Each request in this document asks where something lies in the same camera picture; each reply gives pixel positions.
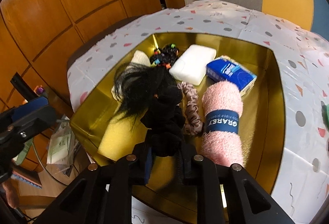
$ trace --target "tissue packet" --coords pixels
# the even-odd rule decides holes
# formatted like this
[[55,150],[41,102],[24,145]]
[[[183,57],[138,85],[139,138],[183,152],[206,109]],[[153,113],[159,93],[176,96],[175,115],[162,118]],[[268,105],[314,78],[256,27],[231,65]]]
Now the tissue packet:
[[207,64],[206,74],[215,82],[227,80],[237,85],[241,96],[254,86],[257,78],[251,71],[228,56],[222,55]]

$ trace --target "pink scrunchie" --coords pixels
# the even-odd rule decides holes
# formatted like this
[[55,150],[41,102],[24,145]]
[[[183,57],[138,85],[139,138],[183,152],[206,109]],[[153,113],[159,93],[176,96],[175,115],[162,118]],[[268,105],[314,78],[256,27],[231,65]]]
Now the pink scrunchie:
[[189,123],[185,124],[184,131],[188,135],[195,136],[201,133],[203,128],[201,117],[198,114],[198,91],[194,88],[194,85],[187,82],[181,82],[177,84],[177,87],[182,90],[183,95],[186,95],[188,101],[185,115]]

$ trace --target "gold tray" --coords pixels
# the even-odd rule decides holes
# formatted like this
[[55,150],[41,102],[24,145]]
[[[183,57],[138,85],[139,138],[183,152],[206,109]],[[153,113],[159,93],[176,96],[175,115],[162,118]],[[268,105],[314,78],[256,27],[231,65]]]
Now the gold tray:
[[[283,152],[285,106],[279,68],[273,52],[250,42],[211,34],[153,34],[107,73],[73,115],[71,127],[79,141],[98,164],[109,163],[109,160],[97,153],[97,150],[108,126],[108,119],[117,107],[117,102],[111,94],[115,71],[121,64],[129,62],[136,50],[151,56],[156,47],[162,48],[169,43],[176,44],[180,53],[191,44],[214,48],[217,50],[217,57],[227,55],[257,75],[254,87],[242,98],[243,114],[239,122],[239,135],[246,160],[244,167],[268,193],[271,193]],[[201,116],[201,97],[211,84],[213,81],[205,77],[196,87]],[[199,152],[201,138],[194,138],[192,143]],[[172,157],[158,157],[149,183],[147,186],[134,186],[133,195],[175,219],[196,223],[196,188],[180,186],[177,183]]]

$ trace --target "white sponge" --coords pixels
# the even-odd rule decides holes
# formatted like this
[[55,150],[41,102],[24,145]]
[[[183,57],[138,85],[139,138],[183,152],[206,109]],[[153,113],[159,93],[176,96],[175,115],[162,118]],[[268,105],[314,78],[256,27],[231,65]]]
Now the white sponge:
[[216,49],[191,45],[174,63],[169,73],[177,80],[198,86],[206,75],[206,65],[216,57]]

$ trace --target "black scrunchie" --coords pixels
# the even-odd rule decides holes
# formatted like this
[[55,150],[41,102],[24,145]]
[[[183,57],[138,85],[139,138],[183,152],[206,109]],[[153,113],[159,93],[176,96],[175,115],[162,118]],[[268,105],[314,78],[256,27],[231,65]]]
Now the black scrunchie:
[[152,152],[157,156],[173,156],[184,139],[182,128],[185,117],[182,109],[177,106],[182,98],[180,89],[169,86],[162,95],[153,98],[148,111],[140,120],[150,128],[145,142],[152,146]]

